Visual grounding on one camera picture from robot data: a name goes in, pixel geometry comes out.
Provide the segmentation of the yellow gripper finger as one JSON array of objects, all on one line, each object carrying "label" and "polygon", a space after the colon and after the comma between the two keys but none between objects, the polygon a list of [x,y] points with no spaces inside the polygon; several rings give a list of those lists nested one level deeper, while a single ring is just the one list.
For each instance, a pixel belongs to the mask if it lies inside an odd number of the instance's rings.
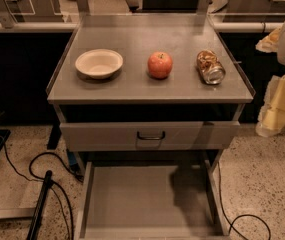
[{"label": "yellow gripper finger", "polygon": [[268,83],[256,125],[256,133],[262,137],[279,134],[285,127],[285,75],[273,76]]},{"label": "yellow gripper finger", "polygon": [[272,53],[278,51],[278,41],[281,28],[274,29],[266,37],[261,39],[255,46],[260,52]]}]

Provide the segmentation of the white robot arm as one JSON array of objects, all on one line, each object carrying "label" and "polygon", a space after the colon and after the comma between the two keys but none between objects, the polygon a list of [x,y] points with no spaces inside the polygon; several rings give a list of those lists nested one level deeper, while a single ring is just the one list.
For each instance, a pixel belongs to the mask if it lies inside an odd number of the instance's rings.
[{"label": "white robot arm", "polygon": [[[277,60],[285,66],[285,22],[260,40],[256,49],[261,52],[276,52]],[[263,137],[279,134],[285,127],[285,75],[273,76],[267,85],[264,105],[261,107],[256,133]]]}]

